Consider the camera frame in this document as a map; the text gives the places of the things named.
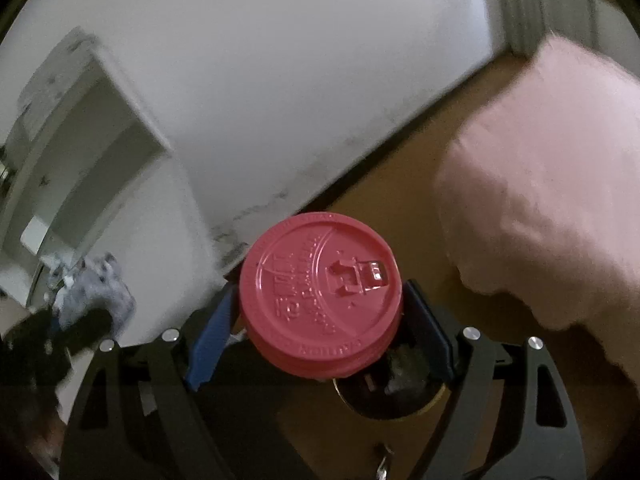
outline gray patterned cloth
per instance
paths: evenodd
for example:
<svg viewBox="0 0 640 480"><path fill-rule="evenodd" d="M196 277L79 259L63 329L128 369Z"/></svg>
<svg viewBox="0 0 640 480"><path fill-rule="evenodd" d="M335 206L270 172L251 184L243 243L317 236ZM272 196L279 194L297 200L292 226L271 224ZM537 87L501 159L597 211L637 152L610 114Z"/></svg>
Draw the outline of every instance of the gray patterned cloth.
<svg viewBox="0 0 640 480"><path fill-rule="evenodd" d="M502 0L502 15L514 54L532 56L548 32L598 49L596 0Z"/></svg>
<svg viewBox="0 0 640 480"><path fill-rule="evenodd" d="M92 308L105 308L113 318L111 336L117 338L133 317L136 300L122 281L120 266L112 254L82 258L71 269L58 268L53 282L63 280L53 304L60 328L66 330Z"/></svg>

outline pink fabric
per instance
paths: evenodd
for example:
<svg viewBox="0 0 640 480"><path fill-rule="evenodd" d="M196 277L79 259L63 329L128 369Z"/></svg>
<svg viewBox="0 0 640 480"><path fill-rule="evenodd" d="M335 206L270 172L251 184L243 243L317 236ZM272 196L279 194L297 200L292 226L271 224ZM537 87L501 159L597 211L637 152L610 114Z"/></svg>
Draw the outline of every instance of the pink fabric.
<svg viewBox="0 0 640 480"><path fill-rule="evenodd" d="M640 324L639 126L635 77L547 38L462 128L436 177L447 249L465 285L509 291L549 328L593 324L608 310ZM612 343L615 333L606 335ZM640 362L622 348L609 357Z"/></svg>

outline cup lid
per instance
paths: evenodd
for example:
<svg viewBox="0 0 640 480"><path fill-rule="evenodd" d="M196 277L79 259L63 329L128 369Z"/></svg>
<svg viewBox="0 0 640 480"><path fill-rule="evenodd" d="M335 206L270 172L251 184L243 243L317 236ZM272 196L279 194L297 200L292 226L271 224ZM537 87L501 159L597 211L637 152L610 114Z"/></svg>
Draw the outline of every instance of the cup lid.
<svg viewBox="0 0 640 480"><path fill-rule="evenodd" d="M256 347L305 377L345 376L379 358L395 334L401 295L386 242L336 213L306 213L269 229L240 277L242 314Z"/></svg>

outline wooden floor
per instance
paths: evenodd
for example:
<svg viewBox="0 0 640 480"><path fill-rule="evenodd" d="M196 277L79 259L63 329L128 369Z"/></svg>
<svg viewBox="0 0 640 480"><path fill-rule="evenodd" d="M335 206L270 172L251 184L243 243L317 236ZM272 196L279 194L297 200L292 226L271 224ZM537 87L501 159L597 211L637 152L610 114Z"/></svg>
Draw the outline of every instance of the wooden floor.
<svg viewBox="0 0 640 480"><path fill-rule="evenodd" d="M357 218L379 232L393 249L402 276L417 279L431 301L450 308L461 322L477 326L495 340L521 343L536 335L545 341L574 404L592 474L611 455L638 414L634 388L606 361L599 344L583 329L548 332L516 299L506 294L485 297L466 290L447 261L431 198L431 183L447 142L523 65L511 56L491 63L430 117L417 121L409 139L341 196L331 210ZM406 478L444 405L440 402L430 412L404 422L373 422L343 405L330 383L311 390L294 395L280 413L280 423L323 479L357 478L374 471L372 447L380 441L396 452L390 478ZM470 468L481 465L488 449L498 393Z"/></svg>

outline crumpled cloth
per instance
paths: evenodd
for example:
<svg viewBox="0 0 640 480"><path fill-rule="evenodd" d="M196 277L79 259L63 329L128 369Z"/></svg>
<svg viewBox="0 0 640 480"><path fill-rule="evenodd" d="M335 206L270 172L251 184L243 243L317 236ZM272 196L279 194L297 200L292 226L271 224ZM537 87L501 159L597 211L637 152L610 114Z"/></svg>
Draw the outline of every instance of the crumpled cloth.
<svg viewBox="0 0 640 480"><path fill-rule="evenodd" d="M640 82L551 36L449 145L435 181L466 286L581 322L640 384Z"/></svg>
<svg viewBox="0 0 640 480"><path fill-rule="evenodd" d="M53 304L62 330L77 322L92 308L106 309L113 319L111 336L117 338L136 309L136 300L122 281L120 266L112 254L82 258L71 269L57 269L52 280L64 281Z"/></svg>

